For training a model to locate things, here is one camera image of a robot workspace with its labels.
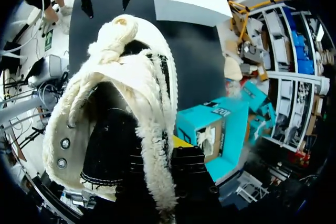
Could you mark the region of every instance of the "white box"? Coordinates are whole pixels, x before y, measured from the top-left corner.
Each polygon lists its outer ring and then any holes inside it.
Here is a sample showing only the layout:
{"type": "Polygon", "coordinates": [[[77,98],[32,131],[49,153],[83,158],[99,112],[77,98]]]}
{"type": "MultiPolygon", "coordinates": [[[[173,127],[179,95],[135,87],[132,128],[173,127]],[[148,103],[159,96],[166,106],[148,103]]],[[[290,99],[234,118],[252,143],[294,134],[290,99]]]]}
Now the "white box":
{"type": "Polygon", "coordinates": [[[267,22],[268,30],[271,33],[270,35],[283,35],[278,14],[275,11],[266,14],[265,20],[267,22]]]}
{"type": "Polygon", "coordinates": [[[279,113],[288,117],[289,112],[290,112],[290,100],[280,99],[279,113]]]}
{"type": "Polygon", "coordinates": [[[302,122],[302,115],[295,113],[292,125],[299,128],[301,125],[301,122],[302,122]]]}
{"type": "Polygon", "coordinates": [[[295,113],[303,115],[305,103],[297,103],[295,106],[295,113]]]}
{"type": "Polygon", "coordinates": [[[154,0],[156,20],[214,27],[232,18],[227,0],[154,0]]]}
{"type": "Polygon", "coordinates": [[[275,39],[273,41],[274,44],[274,54],[277,62],[282,62],[288,65],[288,58],[287,58],[287,52],[286,52],[286,45],[285,45],[285,39],[275,39]]]}
{"type": "Polygon", "coordinates": [[[284,81],[281,82],[281,96],[287,99],[292,99],[293,93],[293,82],[292,81],[284,81]]]}

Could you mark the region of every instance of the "box label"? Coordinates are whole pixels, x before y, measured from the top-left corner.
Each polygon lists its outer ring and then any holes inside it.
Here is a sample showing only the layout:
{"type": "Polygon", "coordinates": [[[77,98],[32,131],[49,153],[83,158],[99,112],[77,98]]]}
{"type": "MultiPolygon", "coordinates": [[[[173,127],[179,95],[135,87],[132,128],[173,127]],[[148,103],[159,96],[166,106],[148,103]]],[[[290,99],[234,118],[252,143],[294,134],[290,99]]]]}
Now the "box label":
{"type": "Polygon", "coordinates": [[[219,103],[217,102],[205,102],[203,103],[204,106],[210,107],[210,108],[214,108],[217,107],[219,103]]]}
{"type": "Polygon", "coordinates": [[[225,117],[225,116],[231,114],[231,112],[229,110],[224,109],[224,108],[217,108],[217,109],[213,110],[212,113],[221,115],[222,117],[225,117]]]}
{"type": "Polygon", "coordinates": [[[255,94],[253,94],[251,91],[249,91],[246,87],[243,87],[243,90],[247,93],[247,95],[249,97],[251,97],[252,99],[254,99],[256,96],[255,94]]]}

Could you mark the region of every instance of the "yellow object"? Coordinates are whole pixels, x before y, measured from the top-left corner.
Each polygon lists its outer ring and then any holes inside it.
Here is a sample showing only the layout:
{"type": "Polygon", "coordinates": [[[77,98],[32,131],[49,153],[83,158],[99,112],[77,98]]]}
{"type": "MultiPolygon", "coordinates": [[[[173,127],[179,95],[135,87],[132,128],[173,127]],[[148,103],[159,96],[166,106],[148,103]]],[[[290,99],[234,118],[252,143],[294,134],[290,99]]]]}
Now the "yellow object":
{"type": "MultiPolygon", "coordinates": [[[[250,7],[248,8],[248,9],[249,9],[249,12],[250,12],[251,10],[255,9],[255,8],[261,7],[261,6],[263,6],[263,5],[268,5],[268,4],[270,4],[270,3],[274,3],[274,2],[276,2],[276,1],[282,1],[282,0],[267,0],[267,1],[261,2],[261,3],[259,3],[259,4],[250,6],[250,7]]],[[[242,10],[239,11],[239,13],[241,13],[241,14],[242,14],[242,13],[245,13],[245,12],[247,12],[246,9],[242,9],[242,10]]]]}
{"type": "Polygon", "coordinates": [[[177,147],[193,147],[191,144],[183,141],[182,139],[179,139],[177,136],[173,136],[173,140],[174,140],[174,148],[177,147]]]}

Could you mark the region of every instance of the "blue box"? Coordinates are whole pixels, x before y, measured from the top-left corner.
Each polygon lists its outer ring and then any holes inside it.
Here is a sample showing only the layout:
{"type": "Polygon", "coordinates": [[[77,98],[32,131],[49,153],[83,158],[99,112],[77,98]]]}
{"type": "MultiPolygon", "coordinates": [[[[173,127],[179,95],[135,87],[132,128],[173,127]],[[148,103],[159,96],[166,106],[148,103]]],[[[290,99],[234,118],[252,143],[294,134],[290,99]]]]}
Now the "blue box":
{"type": "Polygon", "coordinates": [[[249,122],[250,132],[248,142],[255,145],[259,137],[263,134],[264,129],[267,128],[267,122],[261,115],[257,115],[252,121],[249,122]]]}
{"type": "Polygon", "coordinates": [[[265,93],[250,81],[244,83],[240,93],[242,94],[241,99],[248,102],[250,109],[255,113],[267,98],[265,93]]]}
{"type": "Polygon", "coordinates": [[[248,103],[232,98],[218,98],[179,111],[176,117],[177,136],[197,146],[197,131],[223,120],[221,152],[205,164],[213,181],[233,170],[243,148],[248,118],[248,103]]]}

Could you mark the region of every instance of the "white stitching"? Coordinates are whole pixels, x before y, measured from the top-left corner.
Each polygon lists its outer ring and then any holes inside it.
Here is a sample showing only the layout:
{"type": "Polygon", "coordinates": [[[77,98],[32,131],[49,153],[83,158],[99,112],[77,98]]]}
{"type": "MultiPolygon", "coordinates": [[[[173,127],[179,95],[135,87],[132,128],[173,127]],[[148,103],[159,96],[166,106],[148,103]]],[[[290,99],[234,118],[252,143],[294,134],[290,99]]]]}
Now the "white stitching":
{"type": "Polygon", "coordinates": [[[81,175],[83,175],[83,177],[87,177],[88,179],[93,179],[93,180],[98,180],[98,181],[107,181],[107,182],[116,182],[116,181],[122,181],[122,179],[116,179],[116,180],[108,180],[108,179],[98,179],[98,178],[92,178],[88,175],[86,175],[85,173],[81,173],[81,175]]]}

